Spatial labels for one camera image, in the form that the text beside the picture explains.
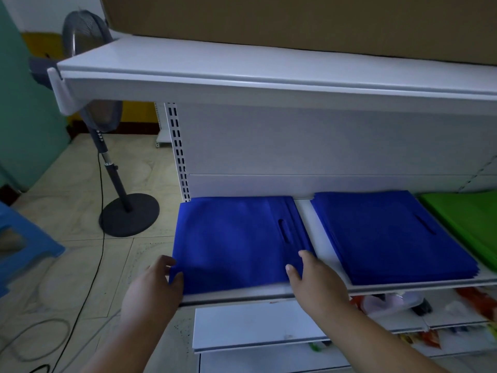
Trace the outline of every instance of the pedestal fan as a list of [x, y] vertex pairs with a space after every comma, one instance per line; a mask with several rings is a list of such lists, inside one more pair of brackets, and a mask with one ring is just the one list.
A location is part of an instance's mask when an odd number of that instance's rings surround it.
[[[75, 11], [67, 15], [62, 40], [66, 58], [113, 41], [105, 22], [87, 10]], [[31, 58], [29, 67], [38, 83], [52, 89], [47, 69], [57, 68], [56, 61]], [[114, 237], [128, 237], [146, 230], [158, 217], [158, 202], [147, 194], [126, 194], [117, 173], [117, 166], [110, 159], [102, 135], [103, 132], [117, 128], [121, 120], [122, 101], [93, 100], [82, 108], [79, 114], [88, 127], [98, 152], [102, 155], [105, 168], [119, 196], [103, 208], [98, 220], [100, 227]]]

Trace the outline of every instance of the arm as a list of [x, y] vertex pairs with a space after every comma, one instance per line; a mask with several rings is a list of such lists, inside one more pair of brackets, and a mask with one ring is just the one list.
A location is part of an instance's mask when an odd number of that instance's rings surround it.
[[357, 372], [447, 373], [351, 306], [345, 284], [330, 267], [308, 251], [299, 255], [302, 278], [293, 266], [286, 267], [295, 298]]
[[171, 285], [165, 277], [175, 263], [173, 258], [161, 256], [131, 283], [117, 331], [82, 373], [143, 372], [183, 298], [183, 274], [176, 275]]

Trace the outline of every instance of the teal wall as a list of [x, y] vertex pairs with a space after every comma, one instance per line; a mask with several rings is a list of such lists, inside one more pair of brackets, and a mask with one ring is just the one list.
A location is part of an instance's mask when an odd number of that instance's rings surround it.
[[1, 2], [0, 31], [0, 166], [29, 188], [69, 143], [67, 122], [52, 91], [29, 74], [30, 54]]

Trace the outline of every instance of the green bag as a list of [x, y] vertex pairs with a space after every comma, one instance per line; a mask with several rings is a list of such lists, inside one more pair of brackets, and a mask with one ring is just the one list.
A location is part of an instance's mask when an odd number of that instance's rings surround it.
[[497, 271], [497, 191], [428, 193], [419, 201], [482, 263]]

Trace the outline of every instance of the person's left hand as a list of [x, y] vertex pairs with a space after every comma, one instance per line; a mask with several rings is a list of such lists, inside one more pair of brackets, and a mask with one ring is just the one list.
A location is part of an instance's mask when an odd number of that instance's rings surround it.
[[121, 307], [123, 326], [151, 326], [164, 332], [183, 299], [183, 273], [171, 284], [165, 277], [175, 264], [173, 258], [162, 255], [131, 283]]

